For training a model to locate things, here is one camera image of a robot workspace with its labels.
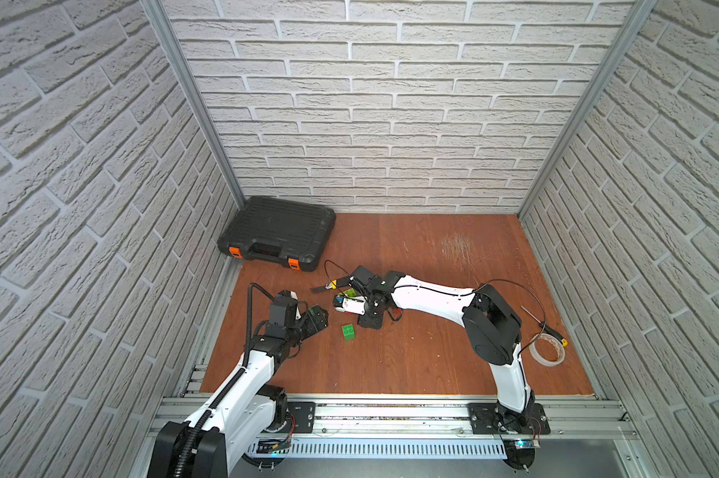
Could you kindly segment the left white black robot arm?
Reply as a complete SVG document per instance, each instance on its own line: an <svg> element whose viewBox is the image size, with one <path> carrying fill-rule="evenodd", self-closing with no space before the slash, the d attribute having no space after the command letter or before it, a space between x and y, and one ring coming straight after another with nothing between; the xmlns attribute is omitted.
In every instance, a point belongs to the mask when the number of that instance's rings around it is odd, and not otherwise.
<svg viewBox="0 0 719 478"><path fill-rule="evenodd" d="M182 422L169 421L155 440L149 477L229 477L259 434L291 417L283 388L271 386L305 340L329 326L329 313L283 290L248 288L243 354L223 384Z"/></svg>

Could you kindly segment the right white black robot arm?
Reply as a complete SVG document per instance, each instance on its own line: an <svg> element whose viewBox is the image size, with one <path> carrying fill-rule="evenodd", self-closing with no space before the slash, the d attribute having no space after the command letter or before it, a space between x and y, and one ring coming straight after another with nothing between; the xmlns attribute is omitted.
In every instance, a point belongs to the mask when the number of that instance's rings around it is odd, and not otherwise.
<svg viewBox="0 0 719 478"><path fill-rule="evenodd" d="M498 409L518 416L528 413L534 394L521 358L521 319L490 284L475 289L427 283L397 271L381 277L359 266L338 281L334 307L356 315L358 325L379 330L393 312L423 312L461 326L475 354L490 364L497 387Z"/></svg>

